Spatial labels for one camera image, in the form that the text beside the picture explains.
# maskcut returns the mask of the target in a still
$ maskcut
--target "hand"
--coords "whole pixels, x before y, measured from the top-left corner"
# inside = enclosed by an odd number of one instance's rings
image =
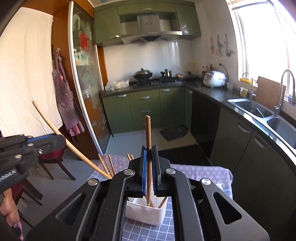
[[[17,211],[14,200],[12,199],[11,189],[3,192],[3,202],[0,205],[0,211],[3,216],[6,216],[6,222],[10,227],[19,222],[20,216]]]

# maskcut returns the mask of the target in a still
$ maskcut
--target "sink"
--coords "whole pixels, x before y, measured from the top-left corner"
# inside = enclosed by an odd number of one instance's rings
[[[296,149],[296,129],[294,127],[278,117],[268,120],[267,124],[292,148]]]
[[[232,99],[228,100],[228,102],[259,118],[265,118],[273,115],[273,112],[270,109],[255,101],[249,101],[248,99]]]

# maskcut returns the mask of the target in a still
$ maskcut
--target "white rice cooker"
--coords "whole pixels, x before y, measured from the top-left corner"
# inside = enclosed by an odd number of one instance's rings
[[[220,87],[225,85],[226,76],[222,72],[211,70],[205,74],[203,83],[209,87]]]

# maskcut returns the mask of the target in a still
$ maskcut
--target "silver bolt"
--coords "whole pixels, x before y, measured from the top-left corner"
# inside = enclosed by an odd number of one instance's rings
[[[93,179],[90,179],[90,180],[89,180],[89,185],[90,185],[90,186],[95,186],[95,185],[97,185],[97,184],[98,184],[98,180],[97,180],[97,179],[94,179],[94,178],[93,178]]]
[[[208,179],[208,178],[203,178],[202,179],[202,184],[204,184],[204,185],[210,185],[211,184],[211,180]]]
[[[130,176],[133,174],[133,170],[132,169],[125,169],[123,173],[127,176]]]
[[[167,173],[167,174],[175,174],[176,173],[176,170],[175,169],[173,169],[173,168],[168,168],[168,169],[166,169],[165,170],[165,172]]]

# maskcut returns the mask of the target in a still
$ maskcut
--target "stainless steel range hood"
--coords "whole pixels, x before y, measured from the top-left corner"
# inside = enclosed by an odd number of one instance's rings
[[[173,40],[182,35],[182,31],[162,31],[158,14],[138,15],[138,34],[122,35],[124,44]]]

